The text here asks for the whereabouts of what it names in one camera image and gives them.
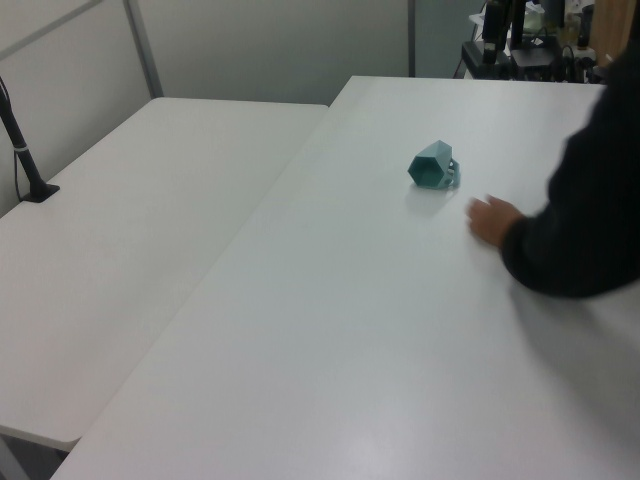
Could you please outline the person's bare hand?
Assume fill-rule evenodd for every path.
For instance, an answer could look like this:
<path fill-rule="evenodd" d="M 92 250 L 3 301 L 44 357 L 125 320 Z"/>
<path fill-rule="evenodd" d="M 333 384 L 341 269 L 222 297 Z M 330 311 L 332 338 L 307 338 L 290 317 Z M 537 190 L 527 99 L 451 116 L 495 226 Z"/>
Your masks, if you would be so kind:
<path fill-rule="evenodd" d="M 497 249 L 503 247 L 511 227 L 525 218 L 514 205 L 493 196 L 472 198 L 466 217 L 471 234 Z"/>

